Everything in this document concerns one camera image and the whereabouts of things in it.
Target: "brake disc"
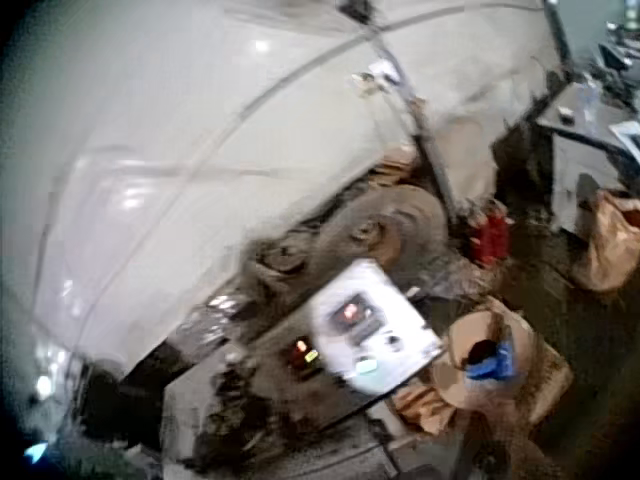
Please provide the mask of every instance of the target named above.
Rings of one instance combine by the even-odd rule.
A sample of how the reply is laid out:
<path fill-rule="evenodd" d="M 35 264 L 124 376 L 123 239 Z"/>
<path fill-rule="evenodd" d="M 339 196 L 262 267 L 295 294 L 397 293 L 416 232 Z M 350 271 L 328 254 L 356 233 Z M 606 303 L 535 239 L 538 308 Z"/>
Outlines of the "brake disc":
<path fill-rule="evenodd" d="M 447 221 L 440 202 L 418 187 L 370 191 L 336 213 L 321 229 L 308 260 L 309 272 L 325 276 L 354 259 L 375 259 L 394 279 L 442 251 Z"/>

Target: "digital display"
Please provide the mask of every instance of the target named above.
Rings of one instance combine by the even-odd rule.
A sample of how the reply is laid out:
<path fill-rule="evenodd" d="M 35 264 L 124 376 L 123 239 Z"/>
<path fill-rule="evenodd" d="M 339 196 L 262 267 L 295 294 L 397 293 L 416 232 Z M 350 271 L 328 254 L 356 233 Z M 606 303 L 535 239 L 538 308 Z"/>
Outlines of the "digital display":
<path fill-rule="evenodd" d="M 352 344 L 360 345 L 383 325 L 382 314 L 362 295 L 345 303 L 331 317 L 331 324 L 339 334 L 348 334 Z"/>

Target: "table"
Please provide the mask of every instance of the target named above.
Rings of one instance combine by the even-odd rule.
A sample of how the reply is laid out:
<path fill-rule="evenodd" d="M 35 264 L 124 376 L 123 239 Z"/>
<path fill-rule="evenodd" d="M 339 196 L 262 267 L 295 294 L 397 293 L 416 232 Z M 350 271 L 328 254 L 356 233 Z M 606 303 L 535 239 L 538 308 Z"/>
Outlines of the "table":
<path fill-rule="evenodd" d="M 588 240 L 593 225 L 590 209 L 601 188 L 637 191 L 640 165 L 609 126 L 632 114 L 599 102 L 595 122 L 585 121 L 580 85 L 572 83 L 538 117 L 537 124 L 553 136 L 552 230 L 560 228 Z M 558 107 L 574 112 L 575 124 L 564 125 Z"/>

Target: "blue object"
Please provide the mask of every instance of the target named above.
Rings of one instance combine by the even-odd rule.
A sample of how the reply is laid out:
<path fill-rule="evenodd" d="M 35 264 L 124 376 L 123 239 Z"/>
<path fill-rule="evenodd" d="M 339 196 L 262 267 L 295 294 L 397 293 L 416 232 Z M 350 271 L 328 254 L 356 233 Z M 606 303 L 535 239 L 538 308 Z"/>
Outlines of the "blue object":
<path fill-rule="evenodd" d="M 471 380 L 493 378 L 498 369 L 498 357 L 485 358 L 476 365 L 467 365 L 467 377 Z"/>
<path fill-rule="evenodd" d="M 49 444 L 47 442 L 37 443 L 24 451 L 24 456 L 31 460 L 31 465 L 42 458 Z"/>
<path fill-rule="evenodd" d="M 508 380 L 516 374 L 513 362 L 513 343 L 510 341 L 498 344 L 498 368 L 495 372 L 496 380 Z"/>
<path fill-rule="evenodd" d="M 509 380 L 516 374 L 513 343 L 510 340 L 498 344 L 497 353 L 476 365 L 467 365 L 467 378 L 471 380 Z"/>

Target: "red object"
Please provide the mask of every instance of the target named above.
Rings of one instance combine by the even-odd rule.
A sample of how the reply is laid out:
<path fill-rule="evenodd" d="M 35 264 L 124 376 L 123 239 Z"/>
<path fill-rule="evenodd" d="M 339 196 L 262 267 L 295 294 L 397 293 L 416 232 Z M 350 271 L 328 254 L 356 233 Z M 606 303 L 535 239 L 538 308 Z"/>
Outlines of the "red object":
<path fill-rule="evenodd" d="M 497 259 L 509 256 L 509 219 L 507 207 L 493 200 L 487 209 L 487 219 L 491 231 L 491 255 Z"/>
<path fill-rule="evenodd" d="M 491 245 L 489 219 L 484 213 L 478 211 L 469 218 L 469 227 L 471 228 L 471 259 L 483 267 L 490 267 L 495 257 Z"/>

